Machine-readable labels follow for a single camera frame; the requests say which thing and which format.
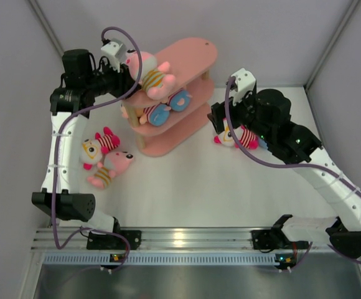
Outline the large pink frog plush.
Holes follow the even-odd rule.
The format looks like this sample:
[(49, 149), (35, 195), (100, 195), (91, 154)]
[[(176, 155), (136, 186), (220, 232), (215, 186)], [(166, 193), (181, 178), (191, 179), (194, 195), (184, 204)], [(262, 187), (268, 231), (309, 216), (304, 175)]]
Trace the large pink frog plush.
[(141, 57), (140, 64), (136, 49), (127, 50), (125, 64), (129, 74), (150, 99), (162, 100), (176, 84), (176, 77), (169, 73), (171, 65), (169, 62), (158, 65), (156, 56), (148, 52), (142, 51)]

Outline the orange-head blue-body plush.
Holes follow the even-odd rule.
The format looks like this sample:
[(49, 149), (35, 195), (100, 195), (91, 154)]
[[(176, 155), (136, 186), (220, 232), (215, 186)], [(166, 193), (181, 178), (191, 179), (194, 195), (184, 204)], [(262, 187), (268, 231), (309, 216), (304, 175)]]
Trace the orange-head blue-body plush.
[(263, 148), (264, 150), (268, 149), (268, 145), (266, 143), (265, 140), (263, 140), (262, 138), (258, 138), (258, 144), (261, 148)]

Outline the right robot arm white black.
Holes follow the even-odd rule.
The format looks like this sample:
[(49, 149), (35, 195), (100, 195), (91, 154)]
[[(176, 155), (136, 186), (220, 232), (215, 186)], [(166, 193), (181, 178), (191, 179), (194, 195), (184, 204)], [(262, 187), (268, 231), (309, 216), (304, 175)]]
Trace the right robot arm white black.
[(207, 118), (216, 134), (228, 136), (247, 156), (236, 130), (263, 139), (279, 164), (252, 160), (269, 168), (293, 169), (334, 210), (325, 218), (281, 216), (266, 236), (277, 249), (293, 242), (328, 245), (349, 259), (361, 257), (361, 190), (335, 165), (319, 138), (307, 127), (291, 120), (291, 101), (276, 89), (245, 91), (235, 103), (229, 96), (214, 103)]

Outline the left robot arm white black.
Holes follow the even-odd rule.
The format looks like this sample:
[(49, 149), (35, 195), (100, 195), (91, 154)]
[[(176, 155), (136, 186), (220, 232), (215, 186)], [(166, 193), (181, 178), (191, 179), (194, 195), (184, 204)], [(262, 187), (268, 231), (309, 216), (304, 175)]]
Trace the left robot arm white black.
[(86, 49), (64, 52), (60, 86), (50, 96), (52, 141), (47, 172), (32, 203), (53, 220), (80, 221), (84, 227), (102, 231), (100, 240), (109, 249), (122, 241), (115, 217), (96, 208), (92, 194), (80, 193), (79, 172), (82, 136), (95, 98), (107, 93), (124, 99), (136, 84), (121, 63), (123, 50), (103, 50), (99, 65)]

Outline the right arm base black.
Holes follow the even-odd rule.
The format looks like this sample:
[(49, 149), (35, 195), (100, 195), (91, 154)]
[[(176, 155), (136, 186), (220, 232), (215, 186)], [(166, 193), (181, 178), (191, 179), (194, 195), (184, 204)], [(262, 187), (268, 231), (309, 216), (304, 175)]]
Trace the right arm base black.
[(278, 249), (307, 249), (309, 242), (290, 241), (280, 230), (262, 229), (252, 230), (253, 248), (262, 252), (271, 252)]

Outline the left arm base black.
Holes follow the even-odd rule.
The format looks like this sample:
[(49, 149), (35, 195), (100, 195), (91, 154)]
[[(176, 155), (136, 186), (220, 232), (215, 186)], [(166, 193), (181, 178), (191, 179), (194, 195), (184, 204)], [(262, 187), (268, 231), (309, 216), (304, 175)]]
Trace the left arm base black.
[[(129, 243), (131, 250), (141, 245), (142, 232), (140, 230), (122, 230), (120, 232)], [(88, 234), (87, 250), (126, 250), (126, 243), (119, 237), (108, 234)]]

